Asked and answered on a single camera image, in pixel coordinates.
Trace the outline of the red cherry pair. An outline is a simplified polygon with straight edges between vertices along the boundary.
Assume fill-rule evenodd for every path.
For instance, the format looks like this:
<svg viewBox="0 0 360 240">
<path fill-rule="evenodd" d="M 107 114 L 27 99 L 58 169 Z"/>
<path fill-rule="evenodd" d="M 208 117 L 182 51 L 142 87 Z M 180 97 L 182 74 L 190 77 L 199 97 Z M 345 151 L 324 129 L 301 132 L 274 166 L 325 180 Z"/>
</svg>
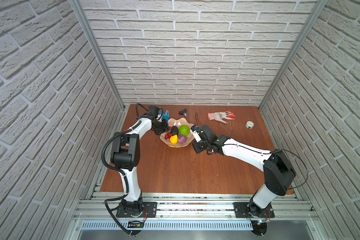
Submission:
<svg viewBox="0 0 360 240">
<path fill-rule="evenodd" d="M 165 139 L 166 139 L 166 140 L 169 140 L 172 136 L 173 136 L 172 133 L 167 133 L 167 134 L 165 135 Z"/>
</svg>

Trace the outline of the dark fake avocado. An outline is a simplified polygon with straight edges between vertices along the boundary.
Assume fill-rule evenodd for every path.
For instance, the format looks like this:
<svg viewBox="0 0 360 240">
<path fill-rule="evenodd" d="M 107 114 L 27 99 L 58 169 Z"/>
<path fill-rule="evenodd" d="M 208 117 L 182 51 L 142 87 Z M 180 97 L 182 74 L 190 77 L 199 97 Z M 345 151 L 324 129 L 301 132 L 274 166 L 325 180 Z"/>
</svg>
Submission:
<svg viewBox="0 0 360 240">
<path fill-rule="evenodd" d="M 172 126 L 172 128 L 171 128 L 171 134 L 172 134 L 173 136 L 179 134 L 179 129 L 178 129 L 177 126 Z"/>
</svg>

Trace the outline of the yellow fake pear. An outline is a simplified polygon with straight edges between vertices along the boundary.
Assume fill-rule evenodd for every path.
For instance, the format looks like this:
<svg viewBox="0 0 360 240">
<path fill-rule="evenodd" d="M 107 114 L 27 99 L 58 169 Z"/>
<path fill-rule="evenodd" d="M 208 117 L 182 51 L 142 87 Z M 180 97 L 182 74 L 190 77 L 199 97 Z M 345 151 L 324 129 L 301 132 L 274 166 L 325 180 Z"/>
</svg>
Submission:
<svg viewBox="0 0 360 240">
<path fill-rule="evenodd" d="M 172 135 L 172 136 L 170 137 L 170 142 L 171 142 L 172 144 L 177 144 L 177 143 L 178 143 L 178 135 Z"/>
</svg>

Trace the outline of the green bumpy fake fruit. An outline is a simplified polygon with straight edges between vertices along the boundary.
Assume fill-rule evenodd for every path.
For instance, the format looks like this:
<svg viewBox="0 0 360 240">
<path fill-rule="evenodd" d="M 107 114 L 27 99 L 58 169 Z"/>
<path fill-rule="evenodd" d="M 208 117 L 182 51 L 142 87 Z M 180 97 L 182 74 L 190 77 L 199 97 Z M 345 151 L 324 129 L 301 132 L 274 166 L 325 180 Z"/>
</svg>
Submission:
<svg viewBox="0 0 360 240">
<path fill-rule="evenodd" d="M 187 136 L 190 133 L 190 128 L 187 125 L 178 127 L 179 135 Z"/>
</svg>

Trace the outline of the purple fake cabbage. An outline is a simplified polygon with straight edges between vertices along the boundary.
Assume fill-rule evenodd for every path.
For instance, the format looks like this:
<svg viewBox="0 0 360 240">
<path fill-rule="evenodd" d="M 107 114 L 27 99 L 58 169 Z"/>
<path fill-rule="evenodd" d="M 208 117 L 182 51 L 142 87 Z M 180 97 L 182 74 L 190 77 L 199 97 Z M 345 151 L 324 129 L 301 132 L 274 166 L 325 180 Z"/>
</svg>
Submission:
<svg viewBox="0 0 360 240">
<path fill-rule="evenodd" d="M 178 143 L 179 144 L 185 144 L 187 141 L 187 137 L 184 135 L 178 135 Z"/>
</svg>

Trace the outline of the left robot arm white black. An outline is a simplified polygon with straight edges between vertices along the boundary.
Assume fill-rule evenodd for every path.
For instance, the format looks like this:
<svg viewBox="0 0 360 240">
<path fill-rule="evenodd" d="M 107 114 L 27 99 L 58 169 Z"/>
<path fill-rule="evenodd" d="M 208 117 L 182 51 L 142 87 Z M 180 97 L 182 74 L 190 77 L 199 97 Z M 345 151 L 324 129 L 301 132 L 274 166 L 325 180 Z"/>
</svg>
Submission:
<svg viewBox="0 0 360 240">
<path fill-rule="evenodd" d="M 140 139 L 148 131 L 160 135 L 169 129 L 163 110 L 149 106 L 146 113 L 137 116 L 137 122 L 126 131 L 116 134 L 112 142 L 111 163 L 122 177 L 125 197 L 121 200 L 123 210 L 137 216 L 143 211 L 142 191 L 137 177 L 137 166 L 141 158 Z"/>
</svg>

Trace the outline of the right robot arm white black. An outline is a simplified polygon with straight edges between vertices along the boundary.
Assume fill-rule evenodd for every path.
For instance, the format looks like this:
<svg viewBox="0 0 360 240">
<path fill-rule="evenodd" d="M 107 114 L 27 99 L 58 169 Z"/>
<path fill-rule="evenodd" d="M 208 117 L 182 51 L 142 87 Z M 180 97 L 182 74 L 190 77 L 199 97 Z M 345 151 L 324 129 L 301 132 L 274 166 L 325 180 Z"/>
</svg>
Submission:
<svg viewBox="0 0 360 240">
<path fill-rule="evenodd" d="M 208 155 L 233 157 L 264 173 L 264 184 L 247 204 L 250 215 L 259 217 L 276 197 L 285 196 L 288 192 L 296 171 L 283 150 L 261 150 L 225 135 L 217 137 L 206 125 L 192 126 L 191 131 L 195 138 L 193 148 L 197 154 L 206 151 Z"/>
</svg>

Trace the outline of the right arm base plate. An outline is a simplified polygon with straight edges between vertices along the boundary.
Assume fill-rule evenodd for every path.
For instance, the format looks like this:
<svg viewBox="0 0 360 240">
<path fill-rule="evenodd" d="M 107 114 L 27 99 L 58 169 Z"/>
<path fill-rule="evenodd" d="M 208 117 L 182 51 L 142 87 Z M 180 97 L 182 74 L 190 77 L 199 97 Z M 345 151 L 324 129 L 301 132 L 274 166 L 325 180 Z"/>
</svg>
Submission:
<svg viewBox="0 0 360 240">
<path fill-rule="evenodd" d="M 266 208 L 261 209 L 254 203 L 249 202 L 235 202 L 234 211 L 236 218 L 264 218 L 271 219 L 275 217 L 273 207 L 271 204 L 268 204 Z"/>
</svg>

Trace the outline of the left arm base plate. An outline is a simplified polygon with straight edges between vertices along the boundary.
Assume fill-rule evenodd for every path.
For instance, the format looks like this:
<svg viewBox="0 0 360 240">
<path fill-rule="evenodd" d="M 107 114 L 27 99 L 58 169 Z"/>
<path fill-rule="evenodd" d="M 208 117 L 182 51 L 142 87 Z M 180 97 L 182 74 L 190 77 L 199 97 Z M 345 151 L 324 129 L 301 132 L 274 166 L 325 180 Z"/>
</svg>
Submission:
<svg viewBox="0 0 360 240">
<path fill-rule="evenodd" d="M 127 202 L 122 201 L 117 209 L 117 218 L 155 218 L 157 202 Z"/>
</svg>

